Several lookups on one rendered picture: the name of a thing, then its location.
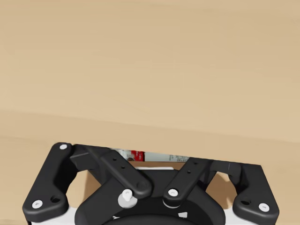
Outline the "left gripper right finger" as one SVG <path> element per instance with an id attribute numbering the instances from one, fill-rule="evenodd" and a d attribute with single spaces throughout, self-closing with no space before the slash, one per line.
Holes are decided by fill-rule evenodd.
<path id="1" fill-rule="evenodd" d="M 275 223 L 279 207 L 260 165 L 191 157 L 166 186 L 164 204 L 178 208 L 192 203 L 195 223 L 224 223 L 222 207 L 206 189 L 217 172 L 228 175 L 236 190 L 234 215 L 252 223 Z"/>

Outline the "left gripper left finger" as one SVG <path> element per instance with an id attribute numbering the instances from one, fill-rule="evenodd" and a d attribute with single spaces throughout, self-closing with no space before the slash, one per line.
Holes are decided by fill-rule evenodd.
<path id="1" fill-rule="evenodd" d="M 152 184 L 117 151 L 106 147 L 58 142 L 41 167 L 22 210 L 27 222 L 40 223 L 59 217 L 69 209 L 66 192 L 79 169 L 71 157 L 76 150 L 87 152 L 96 166 L 104 168 L 137 199 L 151 195 Z"/>

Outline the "pale wooden shelf unit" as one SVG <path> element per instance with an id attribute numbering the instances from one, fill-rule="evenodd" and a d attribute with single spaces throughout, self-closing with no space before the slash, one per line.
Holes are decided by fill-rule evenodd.
<path id="1" fill-rule="evenodd" d="M 300 225 L 300 0 L 0 0 L 0 225 L 56 142 L 259 164 Z"/>

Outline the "red and white carton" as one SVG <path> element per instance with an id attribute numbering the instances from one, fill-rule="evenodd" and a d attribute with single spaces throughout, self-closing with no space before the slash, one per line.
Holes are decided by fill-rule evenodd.
<path id="1" fill-rule="evenodd" d="M 186 162 L 189 157 L 170 155 L 163 153 L 143 152 L 136 150 L 113 149 L 122 155 L 127 161 L 140 162 Z"/>

